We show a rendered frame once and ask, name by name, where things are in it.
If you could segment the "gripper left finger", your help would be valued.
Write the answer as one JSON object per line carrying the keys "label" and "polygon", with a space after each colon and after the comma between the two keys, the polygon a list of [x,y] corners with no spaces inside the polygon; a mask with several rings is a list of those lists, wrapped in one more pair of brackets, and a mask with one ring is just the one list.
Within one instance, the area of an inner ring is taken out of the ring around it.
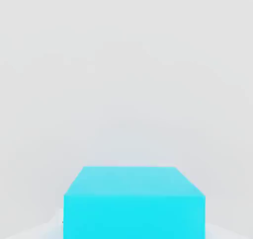
{"label": "gripper left finger", "polygon": [[6,239],[63,239],[63,209],[47,222]]}

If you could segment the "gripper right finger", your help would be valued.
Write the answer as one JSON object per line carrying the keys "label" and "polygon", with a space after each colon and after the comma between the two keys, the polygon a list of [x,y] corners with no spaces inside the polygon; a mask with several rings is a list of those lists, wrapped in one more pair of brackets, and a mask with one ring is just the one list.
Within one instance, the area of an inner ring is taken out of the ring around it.
{"label": "gripper right finger", "polygon": [[210,223],[206,224],[206,239],[249,239],[236,232]]}

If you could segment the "small cyan cube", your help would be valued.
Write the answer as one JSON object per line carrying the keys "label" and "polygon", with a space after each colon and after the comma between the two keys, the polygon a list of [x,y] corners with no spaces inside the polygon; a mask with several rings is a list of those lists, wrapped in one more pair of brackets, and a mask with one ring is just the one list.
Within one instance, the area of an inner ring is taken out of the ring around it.
{"label": "small cyan cube", "polygon": [[85,166],[64,195],[63,239],[206,239],[206,198],[175,167]]}

